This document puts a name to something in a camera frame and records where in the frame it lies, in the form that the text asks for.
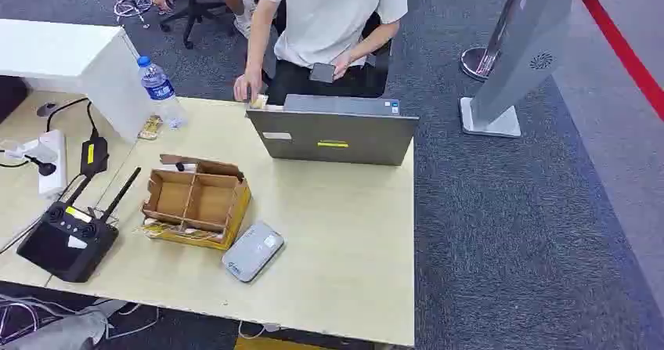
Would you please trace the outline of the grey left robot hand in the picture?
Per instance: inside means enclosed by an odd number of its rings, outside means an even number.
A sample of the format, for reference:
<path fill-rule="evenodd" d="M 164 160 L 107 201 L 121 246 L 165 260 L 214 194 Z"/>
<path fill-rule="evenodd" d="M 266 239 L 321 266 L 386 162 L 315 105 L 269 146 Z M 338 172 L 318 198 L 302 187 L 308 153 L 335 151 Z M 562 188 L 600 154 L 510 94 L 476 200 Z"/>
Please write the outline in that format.
<path fill-rule="evenodd" d="M 107 318 L 99 311 L 69 316 L 27 334 L 1 349 L 94 349 L 106 333 Z"/>

